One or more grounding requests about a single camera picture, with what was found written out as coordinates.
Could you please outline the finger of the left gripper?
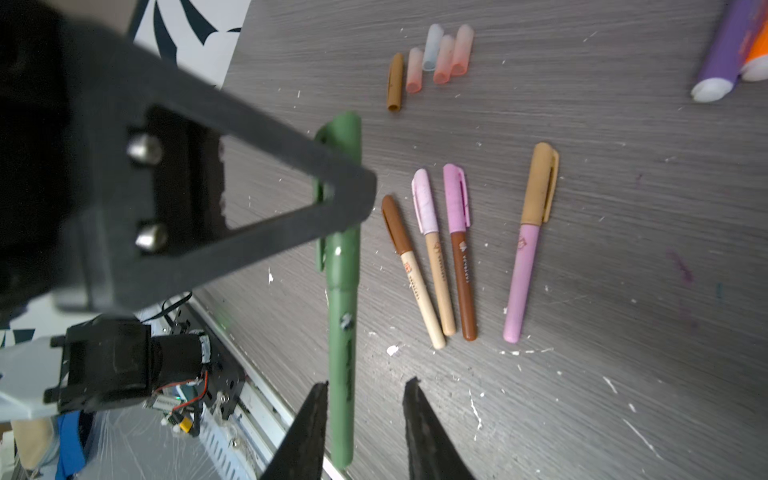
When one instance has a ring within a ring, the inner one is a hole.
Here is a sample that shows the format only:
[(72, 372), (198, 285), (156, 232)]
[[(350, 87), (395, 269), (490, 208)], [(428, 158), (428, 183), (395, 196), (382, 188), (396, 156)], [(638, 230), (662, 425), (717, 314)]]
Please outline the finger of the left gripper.
[[(231, 230), (220, 139), (329, 188)], [(375, 174), (99, 24), (1, 5), (1, 308), (132, 312), (361, 224)]]

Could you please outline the tan cap lilac pen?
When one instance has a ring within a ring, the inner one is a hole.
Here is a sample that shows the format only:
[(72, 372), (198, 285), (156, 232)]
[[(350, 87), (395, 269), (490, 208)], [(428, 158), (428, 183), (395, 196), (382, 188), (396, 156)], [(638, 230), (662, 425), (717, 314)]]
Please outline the tan cap lilac pen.
[(541, 227), (549, 220), (560, 156), (549, 143), (535, 145), (523, 202), (503, 338), (520, 340)]

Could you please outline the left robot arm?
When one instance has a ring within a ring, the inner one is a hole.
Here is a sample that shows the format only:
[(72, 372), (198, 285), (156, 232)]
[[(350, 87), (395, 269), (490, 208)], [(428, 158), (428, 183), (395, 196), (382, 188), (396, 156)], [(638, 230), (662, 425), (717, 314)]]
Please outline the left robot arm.
[[(328, 197), (236, 230), (221, 197), (233, 136)], [(1, 321), (51, 294), (94, 320), (1, 354), (5, 421), (120, 408), (203, 368), (200, 340), (136, 311), (360, 225), (375, 174), (99, 24), (1, 5)]]

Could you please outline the purple marker pen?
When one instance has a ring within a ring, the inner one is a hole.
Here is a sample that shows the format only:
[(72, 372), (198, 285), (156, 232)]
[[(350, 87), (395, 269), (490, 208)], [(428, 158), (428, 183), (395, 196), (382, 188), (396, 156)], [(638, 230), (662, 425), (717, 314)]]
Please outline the purple marker pen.
[(690, 92), (694, 102), (719, 101), (733, 90), (766, 13), (766, 1), (726, 2)]

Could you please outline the green pen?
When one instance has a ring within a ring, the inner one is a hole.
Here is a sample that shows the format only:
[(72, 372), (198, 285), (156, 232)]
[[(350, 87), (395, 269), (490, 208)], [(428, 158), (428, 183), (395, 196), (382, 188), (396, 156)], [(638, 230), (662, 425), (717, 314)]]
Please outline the green pen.
[[(344, 112), (326, 123), (315, 141), (340, 150), (353, 163), (362, 160), (362, 121)], [(346, 470), (354, 456), (356, 340), (360, 280), (361, 227), (334, 233), (317, 241), (316, 265), (326, 275), (329, 335), (330, 459)]]

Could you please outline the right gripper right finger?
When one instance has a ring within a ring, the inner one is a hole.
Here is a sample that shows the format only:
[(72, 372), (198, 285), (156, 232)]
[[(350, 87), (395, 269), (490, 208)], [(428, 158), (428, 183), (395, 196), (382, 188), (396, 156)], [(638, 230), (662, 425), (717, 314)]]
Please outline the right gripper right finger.
[(432, 409), (417, 377), (405, 384), (402, 406), (409, 478), (473, 480), (474, 476)]

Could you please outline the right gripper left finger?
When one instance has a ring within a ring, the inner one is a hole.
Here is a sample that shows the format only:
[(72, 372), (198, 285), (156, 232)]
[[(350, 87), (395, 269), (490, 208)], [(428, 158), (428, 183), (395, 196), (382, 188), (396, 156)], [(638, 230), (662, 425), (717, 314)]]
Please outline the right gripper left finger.
[(260, 479), (320, 479), (325, 455), (327, 413), (328, 383), (316, 383)]

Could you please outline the gold brown pen cap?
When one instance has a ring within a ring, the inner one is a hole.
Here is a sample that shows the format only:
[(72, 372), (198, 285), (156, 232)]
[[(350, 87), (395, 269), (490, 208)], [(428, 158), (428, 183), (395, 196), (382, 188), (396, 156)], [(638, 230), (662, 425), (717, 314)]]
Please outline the gold brown pen cap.
[(389, 112), (397, 113), (402, 106), (404, 56), (396, 53), (390, 63), (387, 84), (386, 106)]

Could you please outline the translucent blue pen cap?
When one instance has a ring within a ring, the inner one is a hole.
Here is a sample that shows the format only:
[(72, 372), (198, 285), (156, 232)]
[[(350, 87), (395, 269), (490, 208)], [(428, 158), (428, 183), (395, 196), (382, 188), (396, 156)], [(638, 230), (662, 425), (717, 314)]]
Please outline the translucent blue pen cap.
[(423, 50), (422, 69), (433, 72), (436, 69), (444, 29), (440, 24), (432, 24), (427, 33)]

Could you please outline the orange highlighter pen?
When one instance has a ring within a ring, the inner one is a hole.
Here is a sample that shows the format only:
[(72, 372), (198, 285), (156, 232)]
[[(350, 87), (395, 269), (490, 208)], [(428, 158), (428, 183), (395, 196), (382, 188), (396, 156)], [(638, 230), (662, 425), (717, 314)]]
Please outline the orange highlighter pen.
[(740, 71), (745, 82), (759, 82), (768, 79), (768, 22), (764, 21), (751, 50)]

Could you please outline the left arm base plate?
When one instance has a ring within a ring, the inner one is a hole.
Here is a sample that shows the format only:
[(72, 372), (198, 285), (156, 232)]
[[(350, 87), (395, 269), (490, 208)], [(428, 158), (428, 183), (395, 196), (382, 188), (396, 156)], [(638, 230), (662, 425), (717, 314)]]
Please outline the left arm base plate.
[(163, 301), (141, 322), (155, 336), (195, 334), (200, 338), (200, 372), (185, 381), (156, 388), (147, 408), (163, 413), (163, 422), (191, 437), (200, 435), (203, 420), (226, 421), (234, 413), (247, 379), (243, 367), (191, 303), (192, 295)]

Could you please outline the translucent pink pen cap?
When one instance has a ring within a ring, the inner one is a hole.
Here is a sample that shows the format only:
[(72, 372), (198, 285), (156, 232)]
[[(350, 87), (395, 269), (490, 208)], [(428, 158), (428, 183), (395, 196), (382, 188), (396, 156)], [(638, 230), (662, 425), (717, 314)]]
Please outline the translucent pink pen cap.
[(422, 89), (423, 55), (423, 51), (418, 47), (412, 48), (409, 52), (405, 83), (406, 92), (409, 94), (418, 93)]

